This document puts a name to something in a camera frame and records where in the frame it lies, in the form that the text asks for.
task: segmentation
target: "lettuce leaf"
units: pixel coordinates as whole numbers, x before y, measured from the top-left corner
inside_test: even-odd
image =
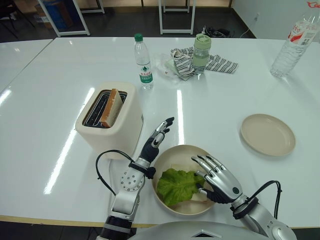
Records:
[[[204,183],[205,180],[201,176],[195,176],[194,171],[185,172],[169,168],[162,173],[156,192],[165,205],[172,206],[190,200],[192,195],[198,192],[196,184],[203,186]]]

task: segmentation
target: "striped cloth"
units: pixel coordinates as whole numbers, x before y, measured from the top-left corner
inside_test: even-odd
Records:
[[[173,57],[176,69],[182,77],[189,77],[195,74],[195,69],[192,64],[193,52],[194,48],[192,46],[183,49],[175,48],[171,50],[171,56]],[[219,55],[210,55],[205,69],[209,71],[233,74],[237,70],[238,65],[238,63],[224,59]]]

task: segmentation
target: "table edge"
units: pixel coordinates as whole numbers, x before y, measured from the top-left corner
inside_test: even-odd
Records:
[[[70,227],[100,227],[104,226],[104,222],[96,221],[69,221],[69,220],[55,220],[55,219],[44,219],[44,218],[32,218],[22,216],[7,216],[0,215],[0,222],[11,222],[21,224],[38,224],[38,225],[58,225],[58,226],[70,226]],[[133,228],[151,228],[158,224],[148,223],[133,223]],[[295,226],[291,229],[318,229],[320,226]]]

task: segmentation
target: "gray floor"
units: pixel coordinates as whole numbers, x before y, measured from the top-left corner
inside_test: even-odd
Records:
[[[106,14],[87,13],[83,16],[91,33],[90,37],[132,37],[135,33],[142,33],[145,37],[194,37],[190,34],[166,33],[160,35],[158,8],[144,7],[142,10],[139,8],[138,10],[140,12],[119,12],[114,8],[107,8]],[[21,18],[14,21],[16,28],[14,31],[9,20],[2,20],[18,36],[18,39],[0,25],[0,42],[54,39],[57,37],[53,29],[47,29],[43,24],[36,23],[33,15],[28,14],[28,18],[34,23],[35,28]],[[247,27],[228,8],[197,7],[194,18],[194,33],[199,33],[204,25],[215,29],[227,29],[230,31],[231,37],[234,38],[238,38],[247,30]],[[163,14],[163,28],[165,29],[189,29],[190,26],[191,13],[167,12]],[[243,38],[252,37],[250,34],[243,36]]]
[[[43,24],[35,23],[32,15],[28,17],[35,24],[33,28],[25,19],[14,21],[16,39],[2,25],[0,25],[0,42],[27,41],[39,39],[54,39],[55,32],[46,29]],[[106,14],[84,14],[84,19],[90,30],[90,37],[133,37],[135,33],[142,33],[145,37],[194,37],[190,34],[160,35],[159,15],[156,7],[145,7],[140,12],[119,12],[107,8]],[[163,14],[163,27],[168,29],[189,28],[191,14],[168,12]],[[8,20],[3,21],[12,29]],[[226,8],[197,8],[195,12],[194,33],[200,32],[203,26],[215,29],[227,29],[234,38],[238,38],[247,27],[237,15]],[[245,34],[243,38],[253,38]],[[94,240],[100,228],[32,225],[26,223],[0,222],[1,240]],[[295,229],[298,240],[320,240],[320,228]]]

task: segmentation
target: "bowl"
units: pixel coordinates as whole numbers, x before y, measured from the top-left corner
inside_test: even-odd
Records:
[[[178,145],[163,152],[154,163],[156,172],[152,180],[153,192],[158,202],[170,212],[179,215],[194,216],[208,211],[214,204],[213,201],[206,199],[205,201],[182,201],[178,204],[167,206],[157,194],[158,181],[161,178],[162,173],[170,168],[174,168],[176,170],[184,170],[186,172],[197,170],[204,171],[196,162],[191,159],[192,156],[197,155],[208,155],[208,153],[196,146]],[[207,182],[204,183],[204,188],[212,191],[211,186]]]

